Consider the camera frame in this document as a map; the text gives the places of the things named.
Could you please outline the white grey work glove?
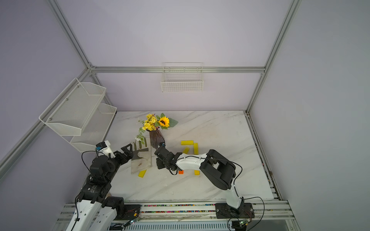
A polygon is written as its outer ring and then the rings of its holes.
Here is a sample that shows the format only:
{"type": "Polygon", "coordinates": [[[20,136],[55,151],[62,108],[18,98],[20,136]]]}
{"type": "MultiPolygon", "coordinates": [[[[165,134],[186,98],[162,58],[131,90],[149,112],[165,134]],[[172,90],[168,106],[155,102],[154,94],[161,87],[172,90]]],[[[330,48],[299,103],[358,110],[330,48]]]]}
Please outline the white grey work glove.
{"type": "Polygon", "coordinates": [[[152,166],[152,147],[149,137],[145,137],[144,143],[135,141],[132,144],[134,156],[131,159],[131,174],[136,174],[152,166]]]}

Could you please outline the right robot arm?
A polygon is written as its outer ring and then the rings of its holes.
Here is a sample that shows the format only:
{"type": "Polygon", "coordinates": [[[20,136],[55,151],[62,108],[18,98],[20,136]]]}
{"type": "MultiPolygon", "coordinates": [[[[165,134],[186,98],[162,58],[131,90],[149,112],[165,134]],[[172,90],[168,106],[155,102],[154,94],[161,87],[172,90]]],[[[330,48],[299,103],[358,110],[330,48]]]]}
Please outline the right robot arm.
{"type": "Polygon", "coordinates": [[[236,189],[235,162],[228,160],[214,149],[206,154],[188,155],[168,151],[164,143],[155,151],[158,169],[167,169],[171,174],[175,171],[199,170],[218,189],[226,191],[226,204],[235,211],[240,211],[244,206],[244,198],[239,196],[236,189]]]}

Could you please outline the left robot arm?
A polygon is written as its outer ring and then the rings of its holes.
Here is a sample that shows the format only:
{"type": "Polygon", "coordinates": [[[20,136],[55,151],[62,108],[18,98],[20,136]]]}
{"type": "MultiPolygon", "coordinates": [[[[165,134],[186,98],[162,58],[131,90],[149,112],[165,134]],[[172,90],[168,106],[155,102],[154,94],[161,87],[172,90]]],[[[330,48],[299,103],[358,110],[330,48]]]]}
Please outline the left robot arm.
{"type": "Polygon", "coordinates": [[[140,206],[128,208],[122,197],[109,196],[111,182],[119,168],[134,156],[132,144],[121,151],[110,150],[108,142],[96,145],[96,154],[88,168],[88,178],[76,196],[76,210],[67,226],[68,231],[118,231],[139,218],[140,206]]]}

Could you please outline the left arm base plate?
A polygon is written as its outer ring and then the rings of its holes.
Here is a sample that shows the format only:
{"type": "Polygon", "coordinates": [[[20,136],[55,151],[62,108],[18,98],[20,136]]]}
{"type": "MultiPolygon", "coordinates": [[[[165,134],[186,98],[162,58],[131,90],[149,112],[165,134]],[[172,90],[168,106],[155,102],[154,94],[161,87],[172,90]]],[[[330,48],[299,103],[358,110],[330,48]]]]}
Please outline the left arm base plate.
{"type": "Polygon", "coordinates": [[[134,220],[139,217],[140,209],[139,204],[119,206],[115,220],[134,220]]]}

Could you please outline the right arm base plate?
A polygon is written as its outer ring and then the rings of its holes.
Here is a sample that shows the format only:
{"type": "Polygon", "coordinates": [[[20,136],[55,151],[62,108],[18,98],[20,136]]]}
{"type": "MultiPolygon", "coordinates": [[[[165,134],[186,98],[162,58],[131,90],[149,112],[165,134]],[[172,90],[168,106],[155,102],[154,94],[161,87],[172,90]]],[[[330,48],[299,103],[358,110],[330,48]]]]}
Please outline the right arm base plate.
{"type": "Polygon", "coordinates": [[[240,207],[235,209],[226,203],[215,204],[216,217],[222,218],[255,218],[254,209],[251,203],[241,203],[240,207]]]}

